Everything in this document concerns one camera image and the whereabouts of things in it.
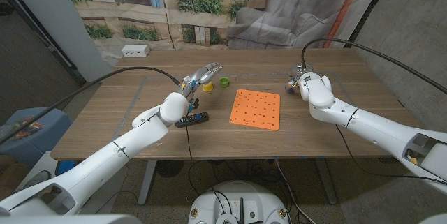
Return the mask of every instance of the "orange pegboard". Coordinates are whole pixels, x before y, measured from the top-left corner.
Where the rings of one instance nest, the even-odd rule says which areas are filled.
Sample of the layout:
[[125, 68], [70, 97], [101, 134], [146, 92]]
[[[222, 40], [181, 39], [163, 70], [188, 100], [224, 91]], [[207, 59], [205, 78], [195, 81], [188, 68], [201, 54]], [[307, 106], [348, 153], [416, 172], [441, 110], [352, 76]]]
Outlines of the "orange pegboard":
[[230, 123], [279, 130], [279, 94], [238, 89]]

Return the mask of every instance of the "blue chair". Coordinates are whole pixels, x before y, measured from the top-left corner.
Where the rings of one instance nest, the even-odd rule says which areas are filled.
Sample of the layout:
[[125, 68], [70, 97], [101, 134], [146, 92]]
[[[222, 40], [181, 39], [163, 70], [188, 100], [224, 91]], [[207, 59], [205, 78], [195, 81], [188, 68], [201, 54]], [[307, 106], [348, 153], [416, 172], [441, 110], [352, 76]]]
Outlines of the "blue chair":
[[[17, 120], [35, 116], [46, 108], [37, 107], [16, 111], [5, 123], [13, 124]], [[68, 130], [73, 120], [67, 113], [54, 109], [38, 119], [43, 128], [30, 136], [16, 140], [14, 137], [0, 145], [0, 154], [5, 154], [15, 160], [33, 167], [46, 151], [51, 151], [64, 133]]]

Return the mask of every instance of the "table leg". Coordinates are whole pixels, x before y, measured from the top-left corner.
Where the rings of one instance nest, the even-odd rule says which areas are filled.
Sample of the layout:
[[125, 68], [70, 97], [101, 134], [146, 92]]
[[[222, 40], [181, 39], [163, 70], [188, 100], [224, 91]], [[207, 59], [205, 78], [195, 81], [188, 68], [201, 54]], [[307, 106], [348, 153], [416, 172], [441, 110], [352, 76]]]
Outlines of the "table leg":
[[156, 160], [148, 160], [145, 172], [145, 178], [142, 180], [140, 196], [138, 197], [138, 204], [146, 204], [147, 194], [149, 193], [149, 188], [151, 186], [152, 177], [155, 172]]
[[329, 204], [336, 204], [338, 199], [337, 196], [335, 195], [334, 184], [332, 183], [332, 178], [330, 177], [326, 159], [317, 158], [315, 160], [315, 164], [318, 170], [318, 174], [320, 175], [320, 180], [321, 183], [323, 184], [324, 191], [326, 192]]

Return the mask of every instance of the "green cup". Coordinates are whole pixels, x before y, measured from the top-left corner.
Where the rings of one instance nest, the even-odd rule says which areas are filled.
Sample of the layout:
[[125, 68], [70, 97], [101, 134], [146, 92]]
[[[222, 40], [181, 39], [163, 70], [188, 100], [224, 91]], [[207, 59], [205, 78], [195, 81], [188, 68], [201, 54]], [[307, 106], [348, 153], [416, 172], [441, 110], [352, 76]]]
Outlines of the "green cup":
[[230, 80], [227, 77], [221, 77], [219, 82], [221, 83], [222, 88], [228, 87], [228, 85], [230, 85]]

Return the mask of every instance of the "orange pipe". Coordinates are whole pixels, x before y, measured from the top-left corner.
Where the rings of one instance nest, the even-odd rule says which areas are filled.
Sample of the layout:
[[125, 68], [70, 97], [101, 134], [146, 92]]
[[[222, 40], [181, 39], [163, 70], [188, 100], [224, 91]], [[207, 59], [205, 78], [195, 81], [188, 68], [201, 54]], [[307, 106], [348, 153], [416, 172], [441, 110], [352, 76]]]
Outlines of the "orange pipe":
[[[352, 0], [345, 0], [342, 6], [342, 9], [338, 13], [337, 19], [335, 20], [334, 24], [332, 25], [332, 28], [329, 31], [328, 38], [334, 38], [335, 33], [337, 33], [338, 28], [340, 27], [340, 24], [342, 23], [342, 20], [346, 13], [348, 12], [349, 6], [352, 4]], [[323, 45], [324, 48], [328, 48], [330, 46], [330, 41], [326, 41]]]

